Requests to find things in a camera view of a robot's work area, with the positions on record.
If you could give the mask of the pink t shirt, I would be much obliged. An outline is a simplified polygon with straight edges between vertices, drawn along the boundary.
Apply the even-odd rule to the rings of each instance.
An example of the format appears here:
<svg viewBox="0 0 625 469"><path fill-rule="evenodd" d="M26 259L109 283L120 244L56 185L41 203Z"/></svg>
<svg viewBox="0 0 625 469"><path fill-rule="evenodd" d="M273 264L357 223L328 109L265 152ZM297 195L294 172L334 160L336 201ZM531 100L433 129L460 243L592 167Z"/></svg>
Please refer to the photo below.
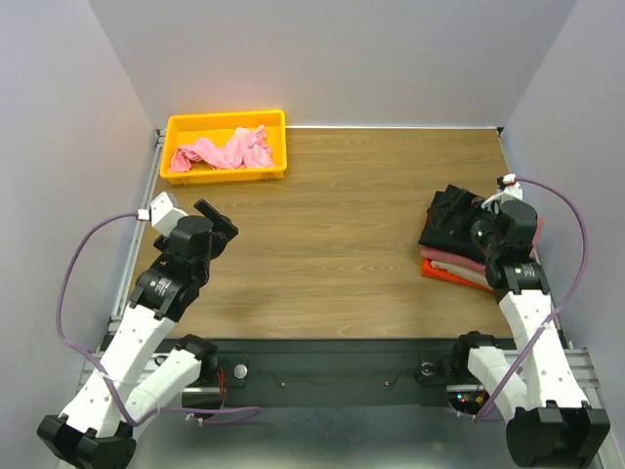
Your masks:
<svg viewBox="0 0 625 469"><path fill-rule="evenodd" d="M237 127L226 143L218 147L206 137L192 144L180 145L175 151L169 173L185 173L196 162L212 170L260 169L274 166L272 149L267 143L264 125L255 129Z"/></svg>

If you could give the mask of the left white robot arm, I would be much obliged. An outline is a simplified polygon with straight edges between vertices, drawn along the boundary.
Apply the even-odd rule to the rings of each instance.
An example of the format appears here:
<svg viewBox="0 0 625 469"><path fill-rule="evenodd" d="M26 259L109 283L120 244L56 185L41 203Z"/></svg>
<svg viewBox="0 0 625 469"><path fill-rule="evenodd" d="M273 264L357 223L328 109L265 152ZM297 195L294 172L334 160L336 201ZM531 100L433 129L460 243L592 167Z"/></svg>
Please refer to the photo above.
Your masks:
<svg viewBox="0 0 625 469"><path fill-rule="evenodd" d="M238 234L229 217L203 199L189 215L168 192L137 220L158 231L159 255L139 275L122 321L104 354L87 359L94 369L58 414L45 416L37 435L60 460L75 468L125 468L138 437L186 385L217 364L216 347L185 337L148 378L142 374L157 347L209 280L209 266Z"/></svg>

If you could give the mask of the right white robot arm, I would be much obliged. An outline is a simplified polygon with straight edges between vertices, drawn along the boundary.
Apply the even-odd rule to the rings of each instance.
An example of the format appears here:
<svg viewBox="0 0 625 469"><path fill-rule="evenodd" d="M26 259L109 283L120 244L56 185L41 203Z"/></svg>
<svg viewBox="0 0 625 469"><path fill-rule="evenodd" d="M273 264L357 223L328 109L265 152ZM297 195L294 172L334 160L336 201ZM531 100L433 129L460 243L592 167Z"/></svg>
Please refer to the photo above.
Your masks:
<svg viewBox="0 0 625 469"><path fill-rule="evenodd" d="M484 256L486 280L518 349L508 362L491 340L462 337L466 368L488 395L475 421L499 411L509 454L519 467L589 467L610 422L605 410L588 402L566 358L550 285L531 254L536 211L518 199L482 202L466 193L451 211L451 232Z"/></svg>

